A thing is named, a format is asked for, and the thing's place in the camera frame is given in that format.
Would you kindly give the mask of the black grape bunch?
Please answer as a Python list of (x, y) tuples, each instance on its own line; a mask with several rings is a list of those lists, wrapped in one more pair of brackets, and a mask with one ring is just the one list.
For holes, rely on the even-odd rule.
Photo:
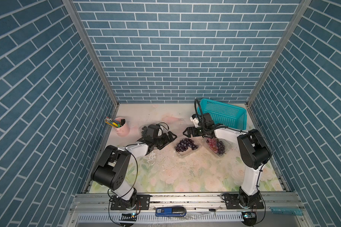
[(176, 152), (186, 152), (188, 149), (196, 150), (198, 148), (199, 146), (190, 138), (180, 140), (175, 146)]

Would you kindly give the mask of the clear clamshell container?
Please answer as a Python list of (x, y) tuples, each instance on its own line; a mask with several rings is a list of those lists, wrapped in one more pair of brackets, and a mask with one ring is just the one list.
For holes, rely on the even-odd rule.
[(143, 126), (140, 129), (141, 139), (146, 139), (149, 137), (148, 126)]
[(204, 137), (202, 144), (211, 154), (218, 158), (223, 157), (232, 148), (231, 143), (218, 138)]
[(201, 143), (196, 138), (181, 136), (172, 142), (172, 147), (176, 154), (183, 158), (199, 150)]

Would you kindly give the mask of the red grape bunch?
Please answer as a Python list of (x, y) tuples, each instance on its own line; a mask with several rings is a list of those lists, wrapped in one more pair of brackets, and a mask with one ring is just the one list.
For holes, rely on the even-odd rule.
[(217, 146), (216, 146), (217, 141), (218, 141), (218, 139), (216, 139), (216, 138), (207, 138), (207, 140), (206, 140), (207, 145), (215, 153), (217, 153)]

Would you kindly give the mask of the dark purple grape bunch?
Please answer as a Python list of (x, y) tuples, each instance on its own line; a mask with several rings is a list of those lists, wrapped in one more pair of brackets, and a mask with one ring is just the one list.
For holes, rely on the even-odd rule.
[(217, 154), (219, 156), (223, 155), (225, 153), (225, 145), (222, 141), (217, 141), (216, 142), (216, 146), (217, 146)]

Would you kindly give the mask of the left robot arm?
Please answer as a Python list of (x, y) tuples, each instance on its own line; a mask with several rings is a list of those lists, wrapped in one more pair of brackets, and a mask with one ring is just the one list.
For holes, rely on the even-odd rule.
[(177, 139), (177, 135), (162, 123), (146, 126), (142, 137), (123, 148), (108, 145), (98, 159), (91, 179), (106, 186), (119, 199), (131, 201), (136, 197), (135, 188), (125, 182), (127, 169), (131, 160), (150, 154), (153, 150), (161, 150)]

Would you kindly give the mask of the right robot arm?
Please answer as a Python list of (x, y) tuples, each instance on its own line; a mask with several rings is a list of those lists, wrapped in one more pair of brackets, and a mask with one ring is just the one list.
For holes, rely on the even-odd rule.
[(185, 129), (184, 136), (217, 138), (238, 144), (241, 159), (245, 165), (238, 200), (242, 207), (252, 206), (260, 197), (261, 173), (272, 156), (264, 137), (256, 129), (242, 131), (223, 124), (215, 124), (209, 113), (193, 114), (190, 120), (194, 125)]

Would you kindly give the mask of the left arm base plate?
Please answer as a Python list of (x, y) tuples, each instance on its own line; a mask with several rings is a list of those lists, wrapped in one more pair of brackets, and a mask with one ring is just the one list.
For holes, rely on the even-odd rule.
[(117, 196), (112, 196), (110, 200), (110, 209), (112, 211), (134, 210), (135, 208), (142, 210), (149, 210), (150, 205), (149, 194), (139, 194), (131, 196), (130, 200), (124, 200)]

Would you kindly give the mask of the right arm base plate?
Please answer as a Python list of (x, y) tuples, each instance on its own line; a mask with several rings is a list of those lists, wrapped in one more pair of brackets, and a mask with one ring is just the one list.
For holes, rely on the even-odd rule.
[(264, 209), (265, 205), (260, 193), (248, 196), (245, 194), (229, 194), (224, 193), (221, 195), (221, 199), (224, 201), (228, 210), (236, 209)]

